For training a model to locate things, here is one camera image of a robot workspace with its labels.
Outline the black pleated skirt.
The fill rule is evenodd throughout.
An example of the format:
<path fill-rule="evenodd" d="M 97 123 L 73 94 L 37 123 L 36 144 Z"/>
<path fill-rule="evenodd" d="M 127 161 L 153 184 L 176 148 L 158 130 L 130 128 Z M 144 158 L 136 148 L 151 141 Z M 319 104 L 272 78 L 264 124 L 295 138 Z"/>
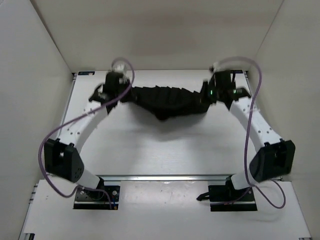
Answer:
<path fill-rule="evenodd" d="M 159 121 L 204 114 L 210 107 L 200 103 L 199 92 L 169 86 L 133 87 L 121 100 L 145 109 Z"/>

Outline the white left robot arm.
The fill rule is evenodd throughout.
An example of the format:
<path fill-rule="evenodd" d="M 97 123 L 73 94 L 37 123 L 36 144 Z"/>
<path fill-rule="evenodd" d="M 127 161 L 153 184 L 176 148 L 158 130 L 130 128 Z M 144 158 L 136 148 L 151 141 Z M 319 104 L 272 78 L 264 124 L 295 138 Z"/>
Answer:
<path fill-rule="evenodd" d="M 128 96 L 132 83 L 124 69 L 113 69 L 105 75 L 88 98 L 82 115 L 62 125 L 65 129 L 57 138 L 41 143 L 39 166 L 49 185 L 57 190 L 48 174 L 55 175 L 81 186 L 93 199 L 104 195 L 102 179 L 86 169 L 81 158 L 82 148 L 95 128 L 104 120 L 118 102 Z"/>

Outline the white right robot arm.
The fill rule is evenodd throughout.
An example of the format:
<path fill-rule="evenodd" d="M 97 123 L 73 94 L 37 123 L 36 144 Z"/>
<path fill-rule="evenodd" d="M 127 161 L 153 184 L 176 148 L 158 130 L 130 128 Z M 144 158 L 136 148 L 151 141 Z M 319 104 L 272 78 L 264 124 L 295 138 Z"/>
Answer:
<path fill-rule="evenodd" d="M 243 71 L 222 70 L 203 81 L 200 99 L 205 104 L 222 103 L 246 131 L 245 143 L 252 142 L 255 156 L 244 161 L 244 170 L 226 180 L 224 195 L 236 200 L 242 190 L 292 171 L 296 146 L 268 124 L 257 108 L 254 94 Z"/>

